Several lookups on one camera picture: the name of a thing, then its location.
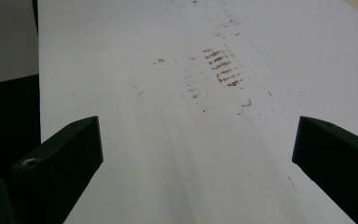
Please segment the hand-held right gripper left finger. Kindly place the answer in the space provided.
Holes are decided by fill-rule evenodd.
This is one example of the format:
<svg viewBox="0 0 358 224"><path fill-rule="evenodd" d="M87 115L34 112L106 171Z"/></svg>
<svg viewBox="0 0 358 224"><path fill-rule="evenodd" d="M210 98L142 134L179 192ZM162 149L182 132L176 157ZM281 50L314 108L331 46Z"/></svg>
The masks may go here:
<svg viewBox="0 0 358 224"><path fill-rule="evenodd" d="M103 163L99 119L74 121L12 166L26 224L63 224Z"/></svg>

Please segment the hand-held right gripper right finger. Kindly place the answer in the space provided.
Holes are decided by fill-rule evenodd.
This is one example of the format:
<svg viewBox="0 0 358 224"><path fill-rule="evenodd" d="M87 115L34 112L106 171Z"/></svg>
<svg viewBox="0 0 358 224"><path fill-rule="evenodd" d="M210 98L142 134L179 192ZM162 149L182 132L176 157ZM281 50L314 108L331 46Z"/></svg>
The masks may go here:
<svg viewBox="0 0 358 224"><path fill-rule="evenodd" d="M328 121L301 117L292 162L358 224L358 136Z"/></svg>

